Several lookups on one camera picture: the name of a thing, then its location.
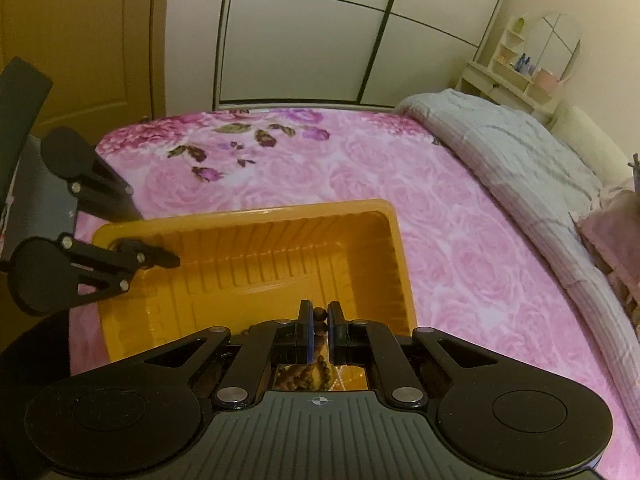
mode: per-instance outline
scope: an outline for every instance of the silver screw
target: silver screw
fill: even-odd
[[[396,388],[393,390],[391,396],[398,402],[411,404],[413,402],[418,402],[422,398],[422,392],[418,388],[403,386],[402,388]]]
[[[236,386],[230,386],[228,388],[222,388],[217,393],[218,399],[222,402],[228,402],[230,404],[237,404],[245,400],[249,394],[244,388],[237,388]]]

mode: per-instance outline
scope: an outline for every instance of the wardrobe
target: wardrobe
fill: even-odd
[[[393,107],[455,85],[501,0],[223,0],[214,106]]]

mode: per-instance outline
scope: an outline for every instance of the white pillow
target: white pillow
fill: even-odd
[[[561,113],[551,133],[571,146],[604,186],[620,184],[630,177],[629,159],[577,106]]]

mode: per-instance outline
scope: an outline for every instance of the wall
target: wall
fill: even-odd
[[[504,0],[481,62],[488,62],[509,16],[552,10],[574,15],[584,29],[567,99],[629,157],[640,152],[640,0]]]
[[[212,109],[221,4],[222,0],[167,0],[164,84],[168,116]]]

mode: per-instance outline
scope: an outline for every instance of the round mirror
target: round mirror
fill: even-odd
[[[525,41],[524,52],[538,70],[563,80],[571,73],[580,53],[582,28],[570,14],[552,12],[536,22]]]

